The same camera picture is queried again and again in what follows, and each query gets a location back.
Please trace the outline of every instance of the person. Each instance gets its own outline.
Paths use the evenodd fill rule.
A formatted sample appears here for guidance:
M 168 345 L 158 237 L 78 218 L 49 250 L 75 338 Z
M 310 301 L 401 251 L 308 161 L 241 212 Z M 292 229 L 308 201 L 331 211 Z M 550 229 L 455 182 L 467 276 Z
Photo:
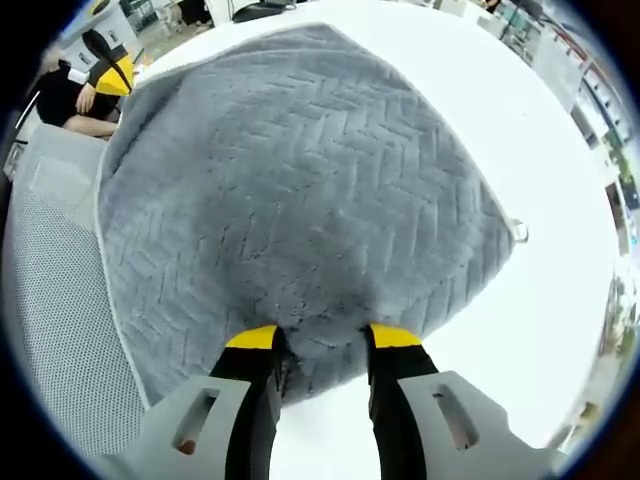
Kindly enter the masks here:
M 89 83 L 80 85 L 69 80 L 70 69 L 59 47 L 47 50 L 34 87 L 34 91 L 40 91 L 36 110 L 41 120 L 92 137 L 110 137 L 117 124 L 108 118 L 119 97 L 97 93 Z
M 496 8 L 498 8 L 498 5 L 500 5 L 500 3 L 502 2 L 502 0 L 487 0 L 487 12 L 489 13 L 493 13 L 496 11 Z
M 167 31 L 181 32 L 183 25 L 195 24 L 195 33 L 201 33 L 213 26 L 213 19 L 204 0 L 182 0 L 170 3 L 156 10 L 158 18 Z

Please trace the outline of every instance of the white table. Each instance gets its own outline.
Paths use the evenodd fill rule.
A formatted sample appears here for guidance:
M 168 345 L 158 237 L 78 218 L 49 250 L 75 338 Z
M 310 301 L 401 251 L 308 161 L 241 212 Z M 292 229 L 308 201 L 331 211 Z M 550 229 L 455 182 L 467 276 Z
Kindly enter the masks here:
M 530 230 L 493 282 L 424 342 L 504 407 L 535 447 L 551 438 L 587 378 L 617 256 L 596 166 L 570 116 L 520 58 L 481 28 L 390 2 L 300 5 L 226 24 L 151 65 L 140 84 L 253 37 L 325 22 L 403 73 L 477 162 L 508 215 Z M 376 478 L 364 377 L 282 413 L 272 478 Z

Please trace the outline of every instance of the black shirt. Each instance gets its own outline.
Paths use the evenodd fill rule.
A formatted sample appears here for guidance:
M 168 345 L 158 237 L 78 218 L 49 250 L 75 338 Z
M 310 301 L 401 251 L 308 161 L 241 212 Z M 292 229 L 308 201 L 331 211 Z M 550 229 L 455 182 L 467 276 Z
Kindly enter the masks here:
M 70 66 L 60 62 L 55 72 L 45 73 L 36 83 L 35 90 L 40 91 L 36 103 L 38 115 L 43 122 L 62 127 L 67 120 L 77 115 L 76 100 L 83 85 L 69 80 Z M 93 106 L 85 116 L 106 119 L 118 103 L 119 97 L 96 93 Z

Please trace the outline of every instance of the floor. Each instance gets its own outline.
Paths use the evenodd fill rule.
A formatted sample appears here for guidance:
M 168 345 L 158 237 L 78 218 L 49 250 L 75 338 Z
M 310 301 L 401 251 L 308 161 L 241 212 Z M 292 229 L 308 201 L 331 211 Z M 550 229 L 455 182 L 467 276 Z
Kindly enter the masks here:
M 206 26 L 186 25 L 182 31 L 167 36 L 162 24 L 155 22 L 138 34 L 138 41 L 143 47 L 138 62 L 149 65 L 206 30 Z

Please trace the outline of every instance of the gray fluffy mat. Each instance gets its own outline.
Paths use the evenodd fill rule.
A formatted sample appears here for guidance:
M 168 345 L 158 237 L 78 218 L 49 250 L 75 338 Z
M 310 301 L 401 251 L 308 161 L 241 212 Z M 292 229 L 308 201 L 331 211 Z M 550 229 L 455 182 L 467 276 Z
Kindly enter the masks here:
M 276 322 L 285 400 L 362 373 L 368 322 L 425 336 L 513 239 L 442 118 L 323 25 L 243 44 L 136 91 L 98 197 L 114 317 L 153 404 Z

